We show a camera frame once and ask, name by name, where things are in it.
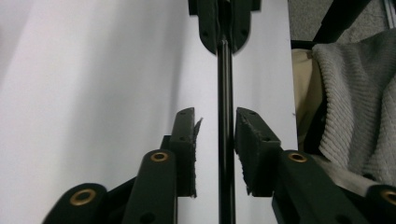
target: brass ring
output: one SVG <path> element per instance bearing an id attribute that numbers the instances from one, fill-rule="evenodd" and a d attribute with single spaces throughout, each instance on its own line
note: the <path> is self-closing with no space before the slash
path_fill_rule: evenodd
<path id="1" fill-rule="evenodd" d="M 296 153 L 296 152 L 290 153 L 288 155 L 288 157 L 292 161 L 297 161 L 297 162 L 306 162 L 306 161 L 308 161 L 308 159 L 305 156 L 301 155 L 300 153 Z"/>
<path id="2" fill-rule="evenodd" d="M 90 195 L 88 198 L 84 199 L 79 199 L 78 196 L 80 196 L 83 193 L 89 193 Z M 90 203 L 96 196 L 96 191 L 93 189 L 82 189 L 77 191 L 73 196 L 70 198 L 70 203 L 73 204 L 74 206 L 81 206 L 86 203 Z"/>
<path id="3" fill-rule="evenodd" d="M 168 154 L 164 152 L 157 152 L 151 155 L 152 161 L 166 161 L 168 160 Z"/>
<path id="4" fill-rule="evenodd" d="M 396 192 L 389 189 L 384 189 L 381 191 L 381 196 L 387 200 L 389 203 L 396 205 Z"/>

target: floor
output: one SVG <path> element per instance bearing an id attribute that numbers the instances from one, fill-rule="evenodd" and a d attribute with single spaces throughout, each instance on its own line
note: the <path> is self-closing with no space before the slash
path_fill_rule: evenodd
<path id="1" fill-rule="evenodd" d="M 332 0 L 289 0 L 291 39 L 312 40 L 331 4 Z M 383 0 L 372 0 L 338 42 L 357 42 L 388 28 Z"/>

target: tabletop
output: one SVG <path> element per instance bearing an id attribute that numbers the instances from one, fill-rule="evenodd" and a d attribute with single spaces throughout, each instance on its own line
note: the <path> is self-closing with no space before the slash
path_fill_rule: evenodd
<path id="1" fill-rule="evenodd" d="M 233 97 L 297 148 L 287 0 L 262 0 L 233 56 Z M 113 189 L 172 131 L 178 110 L 204 118 L 198 197 L 178 223 L 218 223 L 217 58 L 187 0 L 0 2 L 0 223 L 40 223 L 68 189 Z M 237 223 L 276 223 L 247 195 L 235 157 Z"/>

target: gray sweater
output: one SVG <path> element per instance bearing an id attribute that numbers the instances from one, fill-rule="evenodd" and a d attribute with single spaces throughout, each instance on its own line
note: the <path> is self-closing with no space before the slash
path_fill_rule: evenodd
<path id="1" fill-rule="evenodd" d="M 316 45 L 313 55 L 328 101 L 319 150 L 396 186 L 396 29 L 356 44 Z"/>

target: black rod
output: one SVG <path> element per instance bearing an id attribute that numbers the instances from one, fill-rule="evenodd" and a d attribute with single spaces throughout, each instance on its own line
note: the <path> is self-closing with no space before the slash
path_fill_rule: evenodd
<path id="1" fill-rule="evenodd" d="M 218 45 L 219 69 L 219 223 L 235 223 L 233 170 L 233 65 L 227 40 Z"/>

